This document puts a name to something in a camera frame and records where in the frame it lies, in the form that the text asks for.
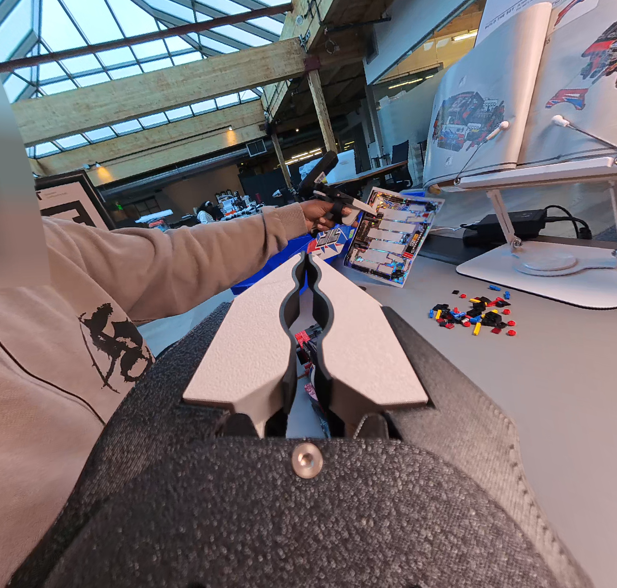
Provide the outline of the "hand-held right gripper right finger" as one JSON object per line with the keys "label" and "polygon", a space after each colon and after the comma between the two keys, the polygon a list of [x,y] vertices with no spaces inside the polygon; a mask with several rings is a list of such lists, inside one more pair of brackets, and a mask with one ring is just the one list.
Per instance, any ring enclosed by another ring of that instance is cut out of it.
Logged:
{"label": "hand-held right gripper right finger", "polygon": [[379,301],[312,254],[308,286],[321,328],[314,388],[328,437],[348,436],[367,415],[428,407],[429,394]]}

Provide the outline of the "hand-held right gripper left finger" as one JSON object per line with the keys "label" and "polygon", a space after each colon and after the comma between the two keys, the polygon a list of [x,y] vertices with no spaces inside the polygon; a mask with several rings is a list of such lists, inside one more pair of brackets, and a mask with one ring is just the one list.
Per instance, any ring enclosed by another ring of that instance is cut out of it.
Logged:
{"label": "hand-held right gripper left finger", "polygon": [[247,415],[259,437],[275,414],[288,415],[296,395],[296,338],[306,253],[237,296],[183,393],[192,405]]}

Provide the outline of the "lego sticker sheet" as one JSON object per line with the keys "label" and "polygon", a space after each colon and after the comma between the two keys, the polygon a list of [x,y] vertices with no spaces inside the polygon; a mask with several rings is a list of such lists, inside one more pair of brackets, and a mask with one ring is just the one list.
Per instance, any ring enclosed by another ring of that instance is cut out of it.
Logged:
{"label": "lego sticker sheet", "polygon": [[344,266],[403,288],[444,200],[373,187]]}

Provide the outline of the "lego race car model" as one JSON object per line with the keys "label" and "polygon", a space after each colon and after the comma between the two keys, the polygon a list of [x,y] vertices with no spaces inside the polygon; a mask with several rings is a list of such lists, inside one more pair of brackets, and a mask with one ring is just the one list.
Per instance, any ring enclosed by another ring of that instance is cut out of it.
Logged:
{"label": "lego race car model", "polygon": [[315,389],[315,372],[317,367],[317,339],[319,339],[323,329],[319,324],[313,324],[305,330],[295,334],[297,347],[296,354],[300,365],[304,367],[304,374],[300,378],[307,378],[304,390],[308,394],[310,404],[316,414],[321,430],[327,439],[331,438],[331,431],[328,418],[323,409]]}

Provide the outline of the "person's left forearm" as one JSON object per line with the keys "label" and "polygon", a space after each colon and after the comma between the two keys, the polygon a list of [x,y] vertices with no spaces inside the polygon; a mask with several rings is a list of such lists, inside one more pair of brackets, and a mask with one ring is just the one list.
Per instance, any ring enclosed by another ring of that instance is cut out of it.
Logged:
{"label": "person's left forearm", "polygon": [[192,228],[135,229],[115,236],[125,263],[109,294],[133,321],[182,314],[247,279],[307,233],[308,208],[266,208]]}

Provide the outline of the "pile of small lego pieces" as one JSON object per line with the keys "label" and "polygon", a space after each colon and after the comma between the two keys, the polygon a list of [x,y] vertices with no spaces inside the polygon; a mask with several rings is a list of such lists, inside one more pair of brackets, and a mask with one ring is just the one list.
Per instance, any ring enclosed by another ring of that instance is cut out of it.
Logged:
{"label": "pile of small lego pieces", "polygon": [[478,337],[483,329],[494,335],[515,337],[518,330],[512,318],[512,292],[492,284],[488,289],[495,294],[469,297],[454,290],[451,297],[461,300],[459,306],[437,303],[428,311],[427,318],[446,330],[468,330],[473,337]]}

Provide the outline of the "lego instruction booklet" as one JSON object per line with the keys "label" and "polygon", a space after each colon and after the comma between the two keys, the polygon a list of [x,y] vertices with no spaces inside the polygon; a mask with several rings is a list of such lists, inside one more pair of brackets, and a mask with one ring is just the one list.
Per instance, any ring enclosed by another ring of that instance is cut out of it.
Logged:
{"label": "lego instruction booklet", "polygon": [[616,152],[616,0],[487,0],[434,97],[423,185]]}

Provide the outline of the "person's left hand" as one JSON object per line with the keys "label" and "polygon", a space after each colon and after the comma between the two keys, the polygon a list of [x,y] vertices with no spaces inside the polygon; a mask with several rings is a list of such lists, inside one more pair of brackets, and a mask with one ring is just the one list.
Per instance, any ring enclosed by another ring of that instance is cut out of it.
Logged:
{"label": "person's left hand", "polygon": [[335,222],[328,217],[334,203],[325,200],[307,200],[299,203],[304,216],[308,234],[323,232],[335,227]]}

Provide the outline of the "wooden work table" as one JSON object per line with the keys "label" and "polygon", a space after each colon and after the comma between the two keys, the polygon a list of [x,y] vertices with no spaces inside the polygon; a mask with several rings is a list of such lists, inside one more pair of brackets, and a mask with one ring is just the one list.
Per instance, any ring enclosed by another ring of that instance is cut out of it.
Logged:
{"label": "wooden work table", "polygon": [[372,170],[364,171],[362,173],[352,175],[350,177],[347,177],[345,179],[340,179],[340,180],[335,180],[333,177],[333,172],[330,172],[330,174],[328,174],[328,176],[326,177],[326,182],[329,185],[335,186],[335,187],[343,186],[343,185],[347,185],[347,184],[354,183],[354,182],[365,181],[366,179],[373,179],[373,178],[377,178],[381,176],[386,176],[403,167],[407,167],[407,165],[408,165],[408,160],[405,160],[405,161],[395,163],[393,165],[388,165],[385,167],[379,167],[379,168],[375,168]]}

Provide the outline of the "black office chair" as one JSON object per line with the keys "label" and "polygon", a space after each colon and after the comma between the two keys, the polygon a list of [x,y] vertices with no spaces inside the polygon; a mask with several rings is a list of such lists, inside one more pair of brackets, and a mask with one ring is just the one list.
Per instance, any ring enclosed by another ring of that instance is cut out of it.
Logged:
{"label": "black office chair", "polygon": [[412,187],[413,177],[408,167],[409,163],[409,141],[401,142],[392,146],[391,165],[396,167],[390,172],[392,185],[391,189],[401,192]]}

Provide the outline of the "blue bin with tag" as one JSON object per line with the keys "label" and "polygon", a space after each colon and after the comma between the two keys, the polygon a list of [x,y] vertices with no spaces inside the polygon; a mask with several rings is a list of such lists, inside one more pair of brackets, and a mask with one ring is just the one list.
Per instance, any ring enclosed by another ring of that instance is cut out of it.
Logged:
{"label": "blue bin with tag", "polygon": [[232,286],[233,295],[236,297],[245,292],[287,260],[302,252],[320,257],[329,265],[332,265],[336,260],[341,260],[348,252],[356,230],[356,227],[338,224],[334,229],[318,232],[315,236],[306,234],[289,240],[288,245],[280,253],[270,258],[261,270]]}

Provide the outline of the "white book stand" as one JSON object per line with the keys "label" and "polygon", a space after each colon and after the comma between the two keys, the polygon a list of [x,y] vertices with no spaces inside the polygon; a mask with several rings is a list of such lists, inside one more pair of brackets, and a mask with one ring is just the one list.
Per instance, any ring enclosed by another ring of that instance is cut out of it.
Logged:
{"label": "white book stand", "polygon": [[588,309],[616,308],[616,246],[554,244],[515,236],[502,197],[506,190],[559,184],[601,183],[608,187],[616,216],[616,105],[602,104],[577,112],[554,107],[527,124],[518,164],[497,160],[513,141],[514,125],[490,131],[488,141],[468,151],[430,141],[424,168],[425,186],[453,183],[456,191],[481,191],[489,197],[506,240],[495,250],[461,264],[457,272],[505,287]]}

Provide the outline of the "person's torso in beige hoodie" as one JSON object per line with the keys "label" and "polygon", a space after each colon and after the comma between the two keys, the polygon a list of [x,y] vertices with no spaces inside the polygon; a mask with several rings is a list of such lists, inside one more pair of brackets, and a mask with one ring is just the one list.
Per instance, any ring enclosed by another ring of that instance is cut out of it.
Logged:
{"label": "person's torso in beige hoodie", "polygon": [[42,219],[50,283],[1,290],[1,586],[153,362],[128,313],[158,237]]}

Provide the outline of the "framed marker sign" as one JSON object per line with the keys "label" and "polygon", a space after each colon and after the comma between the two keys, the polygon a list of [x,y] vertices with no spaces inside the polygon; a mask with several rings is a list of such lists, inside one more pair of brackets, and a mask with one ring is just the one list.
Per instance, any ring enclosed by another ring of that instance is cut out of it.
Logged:
{"label": "framed marker sign", "polygon": [[116,225],[86,171],[36,176],[35,192],[42,216],[72,221],[105,230]]}

